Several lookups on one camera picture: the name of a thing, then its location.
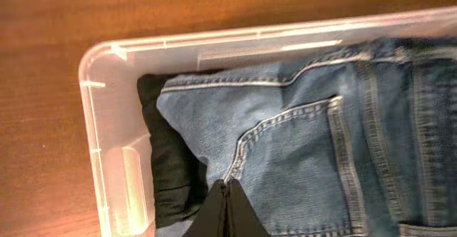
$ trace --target plastic storage container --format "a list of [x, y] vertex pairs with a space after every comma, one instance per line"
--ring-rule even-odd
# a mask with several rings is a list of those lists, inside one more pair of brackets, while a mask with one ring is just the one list
[[136, 80], [303, 56], [380, 36], [457, 36], [457, 6], [282, 26], [108, 41], [79, 65], [102, 236], [154, 234], [149, 133]]

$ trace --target wooden surface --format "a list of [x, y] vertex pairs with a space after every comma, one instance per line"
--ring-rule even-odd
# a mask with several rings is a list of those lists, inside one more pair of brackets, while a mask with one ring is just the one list
[[109, 39], [457, 0], [0, 0], [0, 236], [99, 235], [78, 64]]

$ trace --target jeans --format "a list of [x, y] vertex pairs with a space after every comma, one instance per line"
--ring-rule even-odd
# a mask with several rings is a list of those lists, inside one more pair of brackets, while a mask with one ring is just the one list
[[457, 40], [183, 75], [157, 101], [272, 236], [457, 236]]

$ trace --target back pocket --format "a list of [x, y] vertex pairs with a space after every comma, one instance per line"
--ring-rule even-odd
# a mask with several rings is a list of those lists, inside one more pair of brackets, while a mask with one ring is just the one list
[[365, 236], [363, 197], [341, 96], [259, 122], [239, 140], [237, 178], [273, 236]]

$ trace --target black fabric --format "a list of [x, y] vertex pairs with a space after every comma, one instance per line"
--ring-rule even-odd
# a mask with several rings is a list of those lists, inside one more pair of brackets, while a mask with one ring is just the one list
[[184, 237], [267, 237], [236, 179], [217, 180]]
[[143, 118], [151, 134], [157, 228], [193, 218], [208, 192], [206, 165], [192, 154], [156, 108], [160, 90], [172, 77], [147, 74], [137, 81]]

